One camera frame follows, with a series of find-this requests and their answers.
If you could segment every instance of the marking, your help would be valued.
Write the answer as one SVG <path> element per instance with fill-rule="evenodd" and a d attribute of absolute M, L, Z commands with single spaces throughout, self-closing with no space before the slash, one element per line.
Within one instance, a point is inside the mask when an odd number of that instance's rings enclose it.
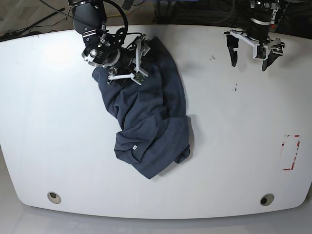
<path fill-rule="evenodd" d="M 283 169 L 283 171 L 290 171 L 290 170 L 293 170 L 294 168 L 294 164 L 296 162 L 296 158 L 297 158 L 297 155 L 298 155 L 298 150 L 299 150 L 299 145 L 300 145 L 300 140 L 297 142 L 297 152 L 296 152 L 296 156 L 294 157 L 293 159 L 293 162 L 292 162 L 292 167 L 291 168 L 287 168 L 287 169 Z"/>

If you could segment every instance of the black cable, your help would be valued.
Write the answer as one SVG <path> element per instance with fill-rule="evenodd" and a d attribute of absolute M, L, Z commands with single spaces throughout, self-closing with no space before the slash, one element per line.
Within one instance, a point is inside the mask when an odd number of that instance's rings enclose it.
<path fill-rule="evenodd" d="M 143 33 L 127 33 L 127 35 L 135 35 L 135 34 L 138 34 L 138 35 L 143 35 Z"/>
<path fill-rule="evenodd" d="M 88 23 L 86 23 L 86 22 L 80 20 L 80 19 L 77 19 L 77 18 L 75 18 L 75 17 L 72 17 L 72 16 L 70 16 L 70 15 L 64 13 L 64 12 L 59 11 L 58 9 L 56 9 L 56 8 L 54 8 L 54 7 L 52 7 L 52 6 L 50 6 L 49 4 L 47 4 L 46 2 L 44 2 L 43 0 L 39 0 L 39 1 L 40 1 L 41 3 L 43 3 L 44 5 L 46 5 L 47 7 L 51 8 L 52 10 L 54 10 L 54 11 L 56 11 L 56 12 L 59 12 L 59 13 L 62 14 L 62 15 L 65 15 L 65 16 L 67 16 L 67 17 L 73 19 L 73 20 L 76 20 L 76 21 L 78 21 L 78 22 L 80 22 L 80 23 L 83 23 L 83 24 L 85 24 L 85 25 L 87 25 L 87 26 L 89 26 L 89 27 L 91 27 L 91 28 L 97 28 L 97 27 L 94 27 L 94 26 L 92 26 L 92 25 L 90 25 L 90 24 L 88 24 Z"/>
<path fill-rule="evenodd" d="M 30 32 L 31 32 L 31 30 L 33 30 L 33 28 L 40 28 L 40 27 L 52 27 L 52 26 L 54 26 L 54 25 L 57 25 L 58 23 L 61 23 L 61 22 L 62 22 L 62 21 L 64 21 L 64 20 L 66 20 L 66 19 L 62 19 L 62 20 L 60 20 L 60 21 L 58 21 L 58 22 L 56 22 L 55 24 L 52 24 L 52 25 L 34 26 L 34 27 L 32 27 L 32 28 L 29 30 L 29 32 L 28 32 L 28 33 L 30 33 Z"/>
<path fill-rule="evenodd" d="M 126 14 L 123 12 L 121 7 L 118 4 L 114 3 L 113 1 L 111 1 L 111 0 L 103 0 L 103 1 L 114 6 L 119 11 L 119 13 L 121 14 L 121 17 L 123 18 L 123 23 L 125 25 L 125 33 L 124 33 L 124 35 L 122 35 L 123 38 L 122 38 L 121 43 L 120 43 L 122 45 L 124 43 L 126 36 L 127 36 L 128 28 L 129 28 L 128 19 L 126 17 Z"/>
<path fill-rule="evenodd" d="M 140 6 L 141 4 L 143 4 L 145 1 L 140 2 L 139 4 L 133 4 L 132 6 Z"/>
<path fill-rule="evenodd" d="M 15 32 L 18 32 L 18 31 L 23 30 L 23 29 L 26 29 L 26 28 L 21 28 L 21 29 L 19 29 L 19 30 L 15 30 L 15 31 L 10 32 L 10 33 L 15 33 Z"/>
<path fill-rule="evenodd" d="M 52 24 L 52 25 L 34 26 L 34 27 L 32 27 L 32 28 L 29 30 L 28 33 L 30 33 L 31 30 L 33 30 L 33 28 L 39 28 L 39 27 L 53 27 L 54 25 L 57 25 L 58 23 L 61 23 L 61 22 L 64 21 L 64 20 L 67 20 L 67 18 L 68 18 L 68 16 L 66 16 L 66 18 L 61 19 L 60 21 L 58 21 L 58 22 L 56 22 L 55 24 Z"/>

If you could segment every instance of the screw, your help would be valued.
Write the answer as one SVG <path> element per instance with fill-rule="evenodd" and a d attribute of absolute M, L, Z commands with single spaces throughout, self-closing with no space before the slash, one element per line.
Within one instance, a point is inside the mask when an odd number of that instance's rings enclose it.
<path fill-rule="evenodd" d="M 97 54 L 98 54 L 98 52 L 94 49 L 90 51 L 91 57 L 95 57 Z"/>

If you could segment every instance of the cable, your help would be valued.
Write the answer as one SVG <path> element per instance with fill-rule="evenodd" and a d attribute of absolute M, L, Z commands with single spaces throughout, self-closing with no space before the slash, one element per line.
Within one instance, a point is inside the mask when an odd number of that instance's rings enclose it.
<path fill-rule="evenodd" d="M 143 35 L 143 33 L 127 33 L 127 35 L 135 35 L 135 34 L 138 34 L 138 35 Z"/>
<path fill-rule="evenodd" d="M 132 6 L 139 6 L 141 4 L 143 4 L 145 1 L 140 2 L 139 4 L 133 4 Z"/>
<path fill-rule="evenodd" d="M 23 30 L 23 29 L 26 29 L 26 28 L 21 28 L 21 29 L 19 29 L 19 30 L 15 30 L 15 31 L 10 32 L 10 33 L 15 33 L 15 32 L 18 32 L 18 31 Z"/>
<path fill-rule="evenodd" d="M 52 25 L 34 26 L 34 27 L 32 27 L 32 28 L 29 30 L 29 32 L 28 32 L 28 33 L 30 33 L 30 32 L 31 32 L 31 30 L 33 30 L 33 28 L 39 28 L 39 27 L 52 27 L 52 26 L 54 26 L 54 25 L 57 25 L 58 23 L 61 23 L 61 22 L 62 22 L 62 21 L 64 21 L 64 20 L 66 20 L 66 19 L 62 19 L 62 20 L 60 20 L 60 21 L 58 21 L 58 22 L 56 22 L 55 24 L 52 24 Z"/>
<path fill-rule="evenodd" d="M 32 28 L 29 30 L 28 33 L 30 33 L 31 30 L 33 30 L 33 28 L 38 28 L 38 27 L 53 27 L 54 25 L 57 25 L 58 23 L 61 23 L 61 22 L 64 21 L 64 20 L 67 20 L 67 18 L 68 18 L 68 16 L 66 16 L 66 18 L 61 19 L 60 21 L 58 21 L 58 22 L 56 22 L 55 24 L 52 24 L 52 25 L 34 26 L 34 27 L 32 27 Z"/>
<path fill-rule="evenodd" d="M 52 10 L 54 10 L 54 11 L 56 11 L 56 12 L 59 12 L 59 13 L 62 14 L 62 15 L 65 15 L 65 16 L 67 16 L 67 17 L 73 19 L 73 20 L 76 20 L 76 21 L 78 21 L 78 22 L 80 22 L 80 23 L 83 23 L 83 24 L 85 24 L 85 25 L 87 25 L 87 26 L 89 26 L 89 27 L 91 27 L 91 28 L 97 28 L 97 27 L 94 27 L 94 26 L 92 26 L 92 25 L 90 25 L 90 24 L 88 24 L 88 23 L 86 23 L 86 22 L 84 22 L 84 21 L 82 21 L 82 20 L 79 20 L 79 19 L 77 19 L 77 18 L 75 18 L 75 17 L 72 17 L 72 16 L 70 16 L 70 15 L 64 13 L 64 12 L 59 11 L 58 9 L 56 9 L 56 8 L 54 8 L 54 7 L 52 7 L 52 6 L 50 6 L 49 4 L 47 4 L 46 2 L 44 2 L 43 0 L 39 0 L 39 1 L 40 1 L 41 3 L 43 3 L 44 5 L 46 5 L 47 7 L 51 8 Z"/>
<path fill-rule="evenodd" d="M 129 28 L 129 24 L 128 24 L 126 14 L 123 12 L 121 7 L 118 4 L 114 3 L 113 1 L 111 1 L 111 0 L 103 0 L 103 1 L 114 6 L 119 11 L 119 13 L 121 14 L 121 17 L 123 18 L 123 23 L 125 25 L 125 32 L 121 34 L 122 38 L 120 40 L 120 44 L 122 45 L 125 41 L 125 38 L 126 38 L 127 33 L 128 33 L 128 28 Z"/>

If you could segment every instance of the round hole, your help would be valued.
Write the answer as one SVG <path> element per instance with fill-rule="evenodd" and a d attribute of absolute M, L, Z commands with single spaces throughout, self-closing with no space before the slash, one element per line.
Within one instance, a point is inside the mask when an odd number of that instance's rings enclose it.
<path fill-rule="evenodd" d="M 268 206 L 273 202 L 273 200 L 274 200 L 273 194 L 266 194 L 260 199 L 260 204 L 262 206 Z"/>
<path fill-rule="evenodd" d="M 263 199 L 261 199 L 261 205 L 265 205 L 265 203 L 267 203 L 267 199 L 266 198 L 263 198 Z"/>
<path fill-rule="evenodd" d="M 50 196 L 51 196 L 52 198 L 57 198 L 57 195 L 56 195 L 55 193 L 50 193 Z"/>
<path fill-rule="evenodd" d="M 61 203 L 61 199 L 60 196 L 54 192 L 49 192 L 48 193 L 48 199 L 49 201 L 51 201 L 54 204 L 60 204 Z"/>

